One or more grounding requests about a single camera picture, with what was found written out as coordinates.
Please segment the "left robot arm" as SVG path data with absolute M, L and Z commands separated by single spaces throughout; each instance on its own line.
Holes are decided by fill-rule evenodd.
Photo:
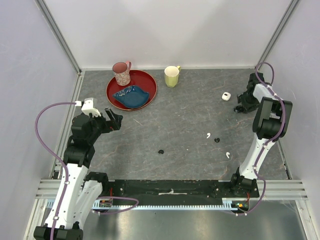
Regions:
M 88 172 L 95 154 L 94 144 L 101 134 L 121 128 L 123 116 L 106 108 L 101 112 L 81 113 L 72 119 L 71 136 L 63 154 L 62 178 L 50 214 L 36 226 L 36 240 L 81 240 L 83 227 L 93 204 L 110 191 L 108 175 Z

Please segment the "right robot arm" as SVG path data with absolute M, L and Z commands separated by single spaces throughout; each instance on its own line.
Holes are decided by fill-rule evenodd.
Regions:
M 252 124 L 253 142 L 243 163 L 232 175 L 229 192 L 235 197 L 259 196 L 257 174 L 275 143 L 285 136 L 293 103 L 283 100 L 265 82 L 262 73 L 249 75 L 246 91 L 237 96 L 235 113 L 256 111 Z

